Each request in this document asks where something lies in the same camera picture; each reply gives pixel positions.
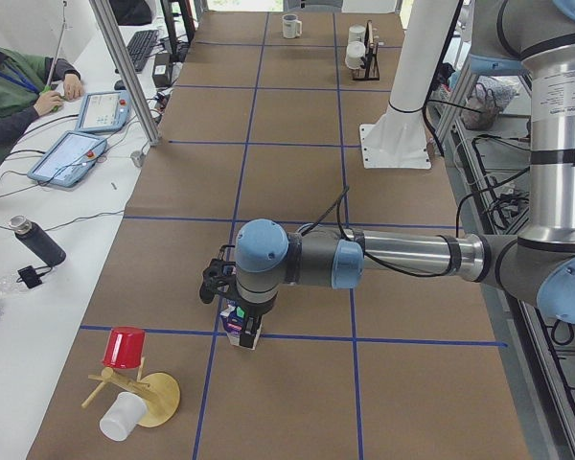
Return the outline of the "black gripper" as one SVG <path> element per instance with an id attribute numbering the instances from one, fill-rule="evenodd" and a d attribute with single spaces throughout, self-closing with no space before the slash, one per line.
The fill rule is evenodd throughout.
<path id="1" fill-rule="evenodd" d="M 267 313 L 266 303 L 249 303 L 239 304 L 242 310 L 242 326 L 239 336 L 240 346 L 254 346 L 258 337 L 258 332 L 262 324 L 262 317 Z"/>

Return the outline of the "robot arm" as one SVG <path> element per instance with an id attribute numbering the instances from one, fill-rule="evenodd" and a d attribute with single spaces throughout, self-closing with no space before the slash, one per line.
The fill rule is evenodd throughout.
<path id="1" fill-rule="evenodd" d="M 575 1 L 479 1 L 471 60 L 485 74 L 532 77 L 529 216 L 515 236 L 413 237 L 385 232 L 289 233 L 268 219 L 236 239 L 243 347 L 254 346 L 281 284 L 354 288 L 367 268 L 458 276 L 501 288 L 575 324 Z"/>

